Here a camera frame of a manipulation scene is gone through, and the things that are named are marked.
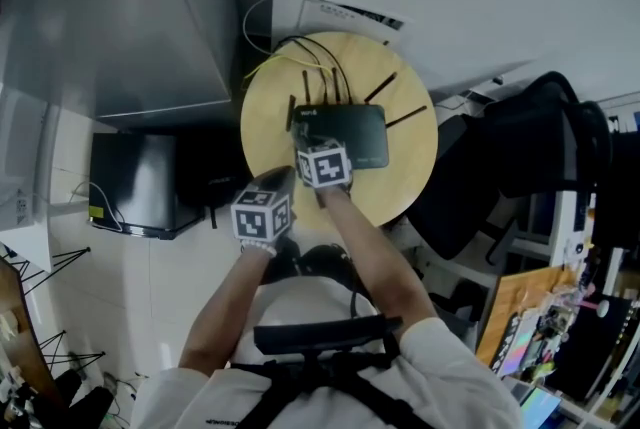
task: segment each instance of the shirt sleeve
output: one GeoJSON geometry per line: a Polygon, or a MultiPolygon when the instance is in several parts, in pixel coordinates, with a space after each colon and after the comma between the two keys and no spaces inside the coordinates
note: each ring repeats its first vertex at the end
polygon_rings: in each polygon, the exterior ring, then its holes
{"type": "Polygon", "coordinates": [[[474,421],[474,427],[523,427],[520,406],[509,390],[442,320],[433,317],[411,326],[400,340],[400,354],[420,374],[455,387],[458,414],[474,421]]]}
{"type": "Polygon", "coordinates": [[[131,429],[173,429],[207,381],[190,369],[169,369],[147,379],[138,389],[131,429]]]}

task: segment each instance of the black chest harness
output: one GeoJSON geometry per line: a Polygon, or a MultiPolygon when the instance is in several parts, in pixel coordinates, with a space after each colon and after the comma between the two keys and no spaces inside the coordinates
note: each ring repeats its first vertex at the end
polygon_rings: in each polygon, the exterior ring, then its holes
{"type": "Polygon", "coordinates": [[[257,326],[254,328],[256,347],[265,355],[302,354],[303,362],[264,365],[233,365],[271,379],[271,387],[238,424],[237,429],[266,429],[287,404],[300,394],[311,394],[327,386],[360,401],[385,424],[398,429],[433,429],[419,418],[411,406],[394,399],[373,386],[358,372],[368,367],[388,369],[399,355],[398,343],[392,332],[402,319],[385,319],[383,315],[357,319],[300,324],[295,326],[257,326]],[[354,347],[382,340],[385,353],[352,353],[354,347]],[[335,350],[330,358],[320,360],[323,351],[335,350]]]}

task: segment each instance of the power outlet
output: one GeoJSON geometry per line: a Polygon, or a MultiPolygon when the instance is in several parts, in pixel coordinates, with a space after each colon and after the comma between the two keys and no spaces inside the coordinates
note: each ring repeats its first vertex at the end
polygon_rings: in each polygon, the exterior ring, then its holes
{"type": "Polygon", "coordinates": [[[300,15],[300,34],[345,31],[393,45],[400,40],[405,22],[366,9],[330,2],[305,1],[300,15]]]}

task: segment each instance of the yellow cable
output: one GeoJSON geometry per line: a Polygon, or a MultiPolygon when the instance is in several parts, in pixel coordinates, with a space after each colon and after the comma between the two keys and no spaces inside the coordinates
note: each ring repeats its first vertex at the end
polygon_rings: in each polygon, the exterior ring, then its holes
{"type": "Polygon", "coordinates": [[[264,62],[260,63],[258,66],[256,66],[247,75],[245,75],[244,78],[248,79],[249,77],[251,77],[253,74],[255,74],[258,70],[260,70],[260,68],[262,68],[267,63],[271,63],[272,61],[275,61],[276,59],[281,59],[281,58],[289,59],[291,61],[295,61],[296,63],[298,63],[300,65],[309,66],[311,68],[322,68],[323,70],[326,70],[329,73],[329,75],[332,75],[331,69],[327,68],[324,65],[317,65],[315,63],[308,63],[307,61],[302,61],[301,59],[296,59],[296,58],[289,57],[289,56],[282,56],[280,54],[275,54],[275,55],[271,56],[269,59],[267,59],[266,61],[264,61],[264,62]]]}

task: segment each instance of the black router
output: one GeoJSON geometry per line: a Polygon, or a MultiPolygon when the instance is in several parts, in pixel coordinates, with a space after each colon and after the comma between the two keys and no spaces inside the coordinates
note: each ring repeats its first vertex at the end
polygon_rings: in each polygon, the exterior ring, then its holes
{"type": "MultiPolygon", "coordinates": [[[[397,120],[390,123],[385,122],[384,107],[370,105],[369,101],[396,78],[395,72],[367,96],[364,104],[328,105],[325,91],[325,104],[311,105],[309,104],[306,70],[302,72],[302,75],[307,104],[294,107],[295,97],[292,95],[289,98],[287,131],[290,130],[292,123],[306,124],[308,135],[326,136],[344,143],[353,169],[384,168],[387,166],[389,164],[387,128],[427,108],[422,106],[397,120]]],[[[333,69],[333,82],[336,102],[340,102],[335,68],[333,69]]]]}

